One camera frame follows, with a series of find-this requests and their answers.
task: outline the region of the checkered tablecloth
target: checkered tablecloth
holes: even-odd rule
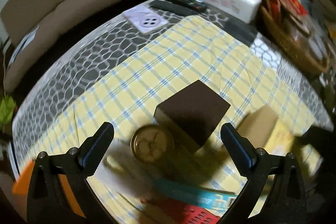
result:
[[[211,22],[191,16],[126,59],[75,100],[31,148],[26,161],[40,151],[55,155],[80,146],[105,121],[113,124],[115,138],[129,141],[138,127],[154,122],[160,102],[196,80],[231,107],[195,155],[183,149],[176,152],[177,175],[189,183],[236,194],[245,184],[246,179],[237,172],[220,139],[219,130],[225,122],[236,126],[246,114],[265,104],[294,133],[305,132],[314,122],[306,105],[247,46]],[[319,157],[309,147],[302,154],[313,170]],[[114,193],[94,176],[88,181],[120,222],[173,223],[158,208]]]

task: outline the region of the white tissue package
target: white tissue package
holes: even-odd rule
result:
[[[257,15],[261,0],[203,0],[245,23],[251,23]]]

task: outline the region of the blue gripper pad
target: blue gripper pad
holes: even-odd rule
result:
[[[78,163],[82,166],[83,174],[86,177],[95,173],[113,137],[113,125],[109,122],[104,122],[92,137],[86,138],[82,143],[79,148]]]
[[[220,137],[237,167],[239,174],[248,178],[252,173],[252,167],[257,162],[253,145],[248,139],[240,136],[229,122],[223,124],[220,130]]]

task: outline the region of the dark brown box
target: dark brown box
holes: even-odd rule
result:
[[[194,154],[203,146],[230,104],[200,80],[159,104],[154,118]]]

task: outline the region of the silver screw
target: silver screw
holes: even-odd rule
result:
[[[40,159],[42,159],[42,158],[45,157],[46,154],[47,154],[46,152],[42,151],[42,152],[40,152],[37,156],[38,156]]]
[[[295,155],[293,153],[291,153],[291,152],[289,152],[287,154],[287,156],[290,157],[291,159],[295,159]]]
[[[265,151],[265,149],[259,147],[259,148],[257,148],[257,153],[258,153],[259,155],[265,155],[265,154],[266,154],[266,151]]]
[[[78,151],[78,148],[77,148],[77,147],[72,147],[72,148],[69,149],[68,153],[69,153],[70,155],[74,155],[74,154],[77,153],[77,151]]]

